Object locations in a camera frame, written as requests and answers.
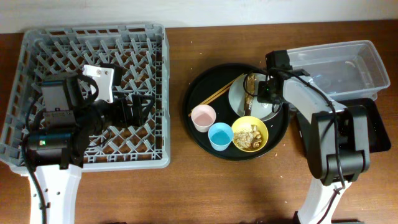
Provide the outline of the yellow bowl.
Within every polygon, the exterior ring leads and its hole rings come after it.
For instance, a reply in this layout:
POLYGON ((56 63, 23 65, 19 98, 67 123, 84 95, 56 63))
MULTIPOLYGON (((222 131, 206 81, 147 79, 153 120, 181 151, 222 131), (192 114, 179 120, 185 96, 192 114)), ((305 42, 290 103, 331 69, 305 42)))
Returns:
POLYGON ((268 142, 269 132, 268 132, 267 126, 260 119, 255 118, 253 116, 243 116, 243 117, 237 119, 233 123, 231 128, 233 130, 233 133, 236 133, 236 132, 238 132, 238 131, 240 131, 242 129, 250 128, 251 125, 256 125, 258 130, 261 132, 261 134, 262 134, 262 144, 261 144, 260 148, 254 150, 254 151, 246 151, 244 149, 238 148, 237 145, 235 145, 235 143, 233 142, 234 145, 240 151, 243 151, 243 152, 257 152, 257 151, 260 151, 262 148, 264 148, 266 143, 268 142))

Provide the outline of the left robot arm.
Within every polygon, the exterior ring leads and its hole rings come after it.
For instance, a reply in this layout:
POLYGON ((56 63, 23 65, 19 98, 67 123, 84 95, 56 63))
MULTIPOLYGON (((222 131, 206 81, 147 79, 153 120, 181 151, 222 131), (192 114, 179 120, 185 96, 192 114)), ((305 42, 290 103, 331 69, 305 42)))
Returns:
POLYGON ((23 139, 21 154, 29 173, 31 223, 73 223, 75 202, 90 136, 109 126, 142 126, 155 97, 134 95, 132 105, 98 99, 100 89, 90 77, 59 73, 41 84, 45 108, 36 115, 23 139))

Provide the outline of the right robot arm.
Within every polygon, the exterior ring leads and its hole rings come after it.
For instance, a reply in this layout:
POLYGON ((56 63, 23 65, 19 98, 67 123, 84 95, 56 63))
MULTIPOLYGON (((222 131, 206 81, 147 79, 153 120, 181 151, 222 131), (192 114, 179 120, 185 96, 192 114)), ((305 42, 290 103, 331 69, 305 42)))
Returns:
POLYGON ((321 90, 308 72, 293 69, 286 50, 265 56, 261 101, 293 105, 309 122, 307 164, 313 176, 294 223, 331 223, 345 191, 370 165, 366 112, 349 109, 321 90))

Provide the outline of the blue cup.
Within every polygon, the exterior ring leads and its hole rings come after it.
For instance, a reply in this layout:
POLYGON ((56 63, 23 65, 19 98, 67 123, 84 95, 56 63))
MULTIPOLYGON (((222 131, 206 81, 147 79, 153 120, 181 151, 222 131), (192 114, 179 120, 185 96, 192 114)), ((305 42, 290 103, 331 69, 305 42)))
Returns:
POLYGON ((226 123, 215 123, 208 130, 208 139, 216 151, 224 151, 233 140, 233 130, 226 123))

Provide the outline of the peanut shells food waste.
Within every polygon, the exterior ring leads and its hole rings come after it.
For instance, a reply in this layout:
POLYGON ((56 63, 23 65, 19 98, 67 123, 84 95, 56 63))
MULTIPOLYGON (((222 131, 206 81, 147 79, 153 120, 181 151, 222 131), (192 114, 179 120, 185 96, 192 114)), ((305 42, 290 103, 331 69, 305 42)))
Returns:
POLYGON ((254 151, 260 148, 262 144, 262 134, 256 125, 251 125, 250 128, 234 133, 233 142, 240 149, 254 151))

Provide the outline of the pink cup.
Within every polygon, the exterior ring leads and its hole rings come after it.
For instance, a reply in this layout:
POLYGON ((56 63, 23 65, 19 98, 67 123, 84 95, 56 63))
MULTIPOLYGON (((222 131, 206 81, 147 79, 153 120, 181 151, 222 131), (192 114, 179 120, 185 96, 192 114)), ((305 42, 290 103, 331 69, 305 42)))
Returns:
POLYGON ((191 113, 194 127, 201 133, 207 132, 216 120, 216 111, 209 105, 198 105, 191 113))

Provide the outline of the brown snack wrapper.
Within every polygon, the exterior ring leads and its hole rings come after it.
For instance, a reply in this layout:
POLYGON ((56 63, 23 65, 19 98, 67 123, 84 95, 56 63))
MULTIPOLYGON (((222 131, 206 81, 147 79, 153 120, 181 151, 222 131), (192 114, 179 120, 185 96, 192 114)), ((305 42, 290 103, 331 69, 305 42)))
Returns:
POLYGON ((244 97, 244 115, 250 116, 252 111, 252 104, 256 95, 255 74, 250 73, 245 76, 243 87, 245 91, 244 97))

